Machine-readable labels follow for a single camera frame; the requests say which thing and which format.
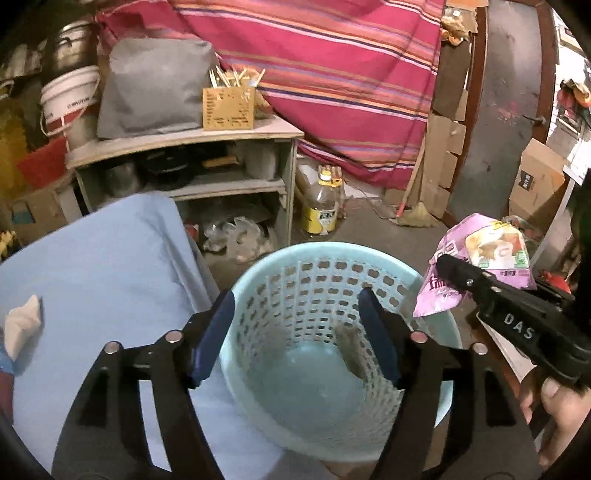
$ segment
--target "basket bottom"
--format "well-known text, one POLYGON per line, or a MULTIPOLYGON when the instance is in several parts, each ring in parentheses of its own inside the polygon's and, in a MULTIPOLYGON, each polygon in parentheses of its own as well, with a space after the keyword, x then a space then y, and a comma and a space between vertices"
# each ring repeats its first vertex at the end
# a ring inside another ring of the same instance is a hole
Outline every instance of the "basket bottom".
POLYGON ((260 406, 304 440, 346 423, 365 399, 363 381, 349 372, 337 347, 324 342, 262 354, 249 383, 260 406))

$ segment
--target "broom handle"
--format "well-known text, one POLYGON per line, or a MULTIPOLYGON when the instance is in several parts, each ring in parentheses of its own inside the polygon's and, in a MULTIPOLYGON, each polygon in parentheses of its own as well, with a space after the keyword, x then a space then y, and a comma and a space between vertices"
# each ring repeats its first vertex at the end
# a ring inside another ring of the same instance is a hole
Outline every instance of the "broom handle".
POLYGON ((404 208, 406 207, 406 202, 408 201, 408 197, 410 196, 410 191, 413 189, 414 182, 417 179, 418 171, 421 168, 421 163, 423 163, 423 157, 425 156, 425 137, 423 137, 423 140, 421 141, 421 146, 418 149, 417 161, 414 163, 413 172, 410 175, 410 180, 408 181, 407 189, 404 191, 404 196, 402 197, 402 203, 398 206, 398 210, 396 211, 396 218, 399 218, 404 213, 404 208))

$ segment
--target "striped fabric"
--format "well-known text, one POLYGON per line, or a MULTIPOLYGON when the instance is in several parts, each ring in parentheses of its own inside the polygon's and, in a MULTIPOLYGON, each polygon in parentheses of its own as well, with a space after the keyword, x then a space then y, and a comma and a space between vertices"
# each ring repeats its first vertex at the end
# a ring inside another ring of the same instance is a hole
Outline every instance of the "striped fabric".
POLYGON ((444 0, 139 0, 99 16, 112 38, 196 34, 306 132, 300 150, 403 189, 423 138, 444 0))

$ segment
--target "wooden door frame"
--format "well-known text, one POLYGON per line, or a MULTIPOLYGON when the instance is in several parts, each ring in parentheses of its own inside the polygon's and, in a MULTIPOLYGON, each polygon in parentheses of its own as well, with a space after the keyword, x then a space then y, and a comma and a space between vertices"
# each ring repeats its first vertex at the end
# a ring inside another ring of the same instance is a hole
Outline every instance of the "wooden door frame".
MULTIPOLYGON (((556 28, 552 8, 544 0, 510 0, 515 3, 534 7, 538 14, 541 37, 541 74, 540 74, 540 95, 538 97, 538 110, 536 116, 543 116, 546 119, 544 125, 535 125, 532 131, 532 138, 543 144, 548 138, 552 108, 554 106, 554 85, 556 84, 556 64, 558 63, 558 44, 556 28)), ((462 154, 458 156, 456 170, 453 174, 452 185, 448 189, 453 192, 459 177, 460 170, 464 166, 466 157, 472 142, 472 132, 478 120, 478 110, 482 98, 482 85, 484 83, 484 72, 486 66, 486 52, 488 46, 488 7, 476 9, 476 23, 478 33, 472 41, 472 61, 468 72, 468 99, 466 104, 466 118, 459 122, 466 126, 466 137, 462 154)), ((451 228, 457 225, 457 220, 446 210, 442 218, 443 223, 451 228)))

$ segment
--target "bucket handle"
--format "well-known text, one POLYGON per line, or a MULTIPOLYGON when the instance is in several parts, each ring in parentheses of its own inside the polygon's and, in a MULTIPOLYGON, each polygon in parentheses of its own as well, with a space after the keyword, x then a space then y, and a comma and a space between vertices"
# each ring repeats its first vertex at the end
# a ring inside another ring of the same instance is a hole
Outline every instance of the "bucket handle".
POLYGON ((7 80, 6 82, 0 83, 0 89, 3 89, 4 87, 7 87, 9 85, 10 88, 8 89, 8 93, 3 93, 2 95, 0 95, 0 100, 4 100, 5 98, 10 97, 12 89, 14 88, 14 80, 7 80))
POLYGON ((52 137, 53 135, 58 135, 58 134, 61 134, 62 132, 64 132, 65 130, 68 130, 76 120, 78 120, 82 115, 84 115, 84 113, 86 112, 86 109, 90 105, 90 102, 95 97, 96 91, 99 89, 99 85, 100 85, 100 76, 98 76, 98 78, 96 79, 95 87, 92 90, 92 95, 89 97, 88 102, 86 102, 85 106, 83 106, 80 109, 80 111, 78 112, 78 115, 76 115, 74 120, 72 120, 68 124, 65 124, 65 125, 62 125, 61 127, 56 128, 55 130, 52 130, 51 132, 47 132, 45 130, 45 127, 43 126, 43 120, 44 120, 45 116, 44 116, 43 112, 41 112, 41 116, 39 117, 39 128, 41 128, 41 132, 43 132, 43 135, 45 135, 46 137, 52 137))

